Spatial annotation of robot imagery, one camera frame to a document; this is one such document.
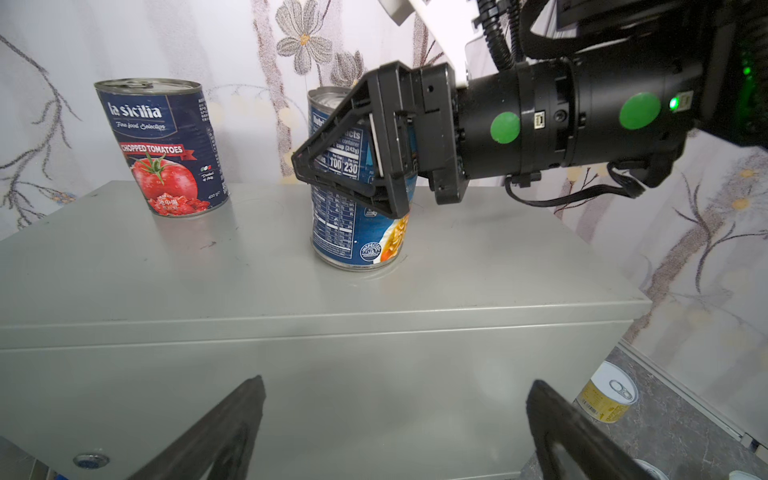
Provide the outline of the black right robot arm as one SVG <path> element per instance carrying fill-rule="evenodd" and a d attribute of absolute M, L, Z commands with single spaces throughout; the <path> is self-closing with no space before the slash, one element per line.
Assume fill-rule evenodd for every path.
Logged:
<path fill-rule="evenodd" d="M 387 217 L 409 212 L 407 181 L 440 204 L 472 180 L 527 187 L 545 170 L 605 164 L 609 185 L 573 201 L 659 186 L 692 129 L 767 144 L 763 1 L 387 1 L 418 16 L 445 62 L 365 74 L 293 154 L 296 177 Z"/>

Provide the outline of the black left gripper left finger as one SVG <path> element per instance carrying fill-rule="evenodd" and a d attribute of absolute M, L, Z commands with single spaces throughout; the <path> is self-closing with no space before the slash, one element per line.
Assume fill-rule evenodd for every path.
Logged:
<path fill-rule="evenodd" d="M 257 375 L 226 398 L 132 479 L 244 479 L 263 418 L 266 391 Z"/>

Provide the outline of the blue label tall can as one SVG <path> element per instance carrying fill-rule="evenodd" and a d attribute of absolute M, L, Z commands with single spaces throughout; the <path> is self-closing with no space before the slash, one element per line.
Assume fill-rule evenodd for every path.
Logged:
<path fill-rule="evenodd" d="M 363 183 L 376 173 L 365 127 L 352 128 L 317 163 L 331 173 Z M 393 262 L 403 246 L 409 217 L 390 219 L 328 189 L 313 187 L 312 244 L 328 263 L 345 270 L 371 270 Z"/>

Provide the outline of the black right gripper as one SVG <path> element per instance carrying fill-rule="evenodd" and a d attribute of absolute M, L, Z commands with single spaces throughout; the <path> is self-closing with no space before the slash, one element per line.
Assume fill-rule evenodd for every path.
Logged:
<path fill-rule="evenodd" d="M 372 70 L 292 155 L 295 176 L 391 219 L 410 213 L 417 173 L 439 205 L 460 203 L 455 100 L 449 64 Z"/>

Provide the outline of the dark chopped tomatoes can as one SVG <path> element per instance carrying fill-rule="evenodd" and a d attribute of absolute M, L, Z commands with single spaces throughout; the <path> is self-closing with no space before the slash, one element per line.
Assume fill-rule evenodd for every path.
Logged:
<path fill-rule="evenodd" d="M 94 84 L 127 166 L 152 213 L 210 212 L 229 200 L 202 86 L 169 78 Z"/>

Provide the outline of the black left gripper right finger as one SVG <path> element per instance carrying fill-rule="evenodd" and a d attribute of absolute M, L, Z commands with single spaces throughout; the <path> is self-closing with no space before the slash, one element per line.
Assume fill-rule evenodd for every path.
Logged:
<path fill-rule="evenodd" d="M 544 479 L 651 477 L 545 381 L 533 382 L 526 413 Z"/>

